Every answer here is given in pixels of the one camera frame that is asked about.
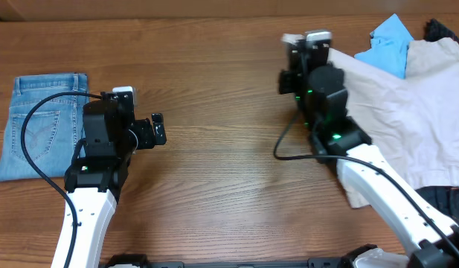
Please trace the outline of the beige cotton shorts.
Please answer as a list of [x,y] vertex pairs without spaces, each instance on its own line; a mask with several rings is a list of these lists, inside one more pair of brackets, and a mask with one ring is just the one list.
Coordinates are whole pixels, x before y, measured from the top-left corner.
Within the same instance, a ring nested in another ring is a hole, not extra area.
[[336,49],[347,109],[394,170],[414,189],[459,186],[459,44],[409,44],[405,78]]

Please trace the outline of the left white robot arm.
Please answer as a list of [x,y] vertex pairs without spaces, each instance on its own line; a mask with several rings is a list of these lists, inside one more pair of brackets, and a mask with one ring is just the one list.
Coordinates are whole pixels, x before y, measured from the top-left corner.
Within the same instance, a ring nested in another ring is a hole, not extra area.
[[65,207],[53,267],[98,267],[132,154],[166,143],[162,114],[138,120],[135,104],[136,90],[123,86],[84,105],[85,155],[65,172],[71,202]]

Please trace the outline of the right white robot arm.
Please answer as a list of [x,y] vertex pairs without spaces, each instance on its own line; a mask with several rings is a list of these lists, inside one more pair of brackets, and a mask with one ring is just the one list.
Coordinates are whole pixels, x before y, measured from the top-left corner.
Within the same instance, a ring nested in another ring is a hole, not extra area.
[[338,259],[339,267],[459,267],[459,224],[430,206],[386,162],[371,137],[347,114],[344,72],[329,62],[332,35],[285,34],[288,68],[279,93],[293,94],[312,152],[336,162],[337,177],[360,193],[401,241],[404,255],[367,244]]

